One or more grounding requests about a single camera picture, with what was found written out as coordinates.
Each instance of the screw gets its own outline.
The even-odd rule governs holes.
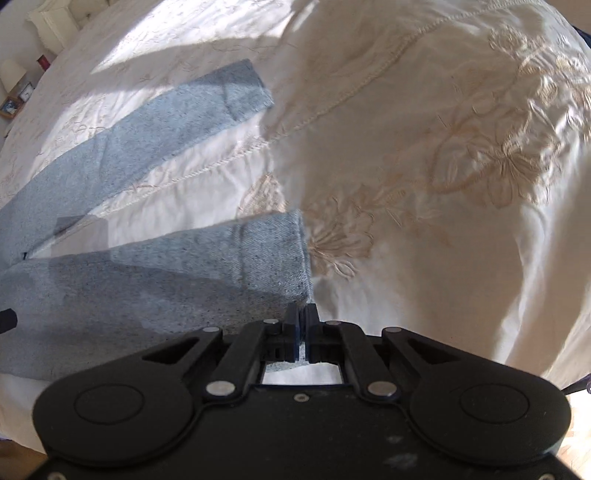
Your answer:
[[[305,393],[297,393],[294,395],[294,400],[299,403],[307,402],[310,399]]]
[[[376,397],[391,397],[396,393],[398,387],[392,382],[373,382],[368,386],[368,392]]]
[[[215,397],[227,397],[234,393],[236,385],[225,380],[216,380],[215,382],[208,383],[205,390],[207,393],[214,395]]]

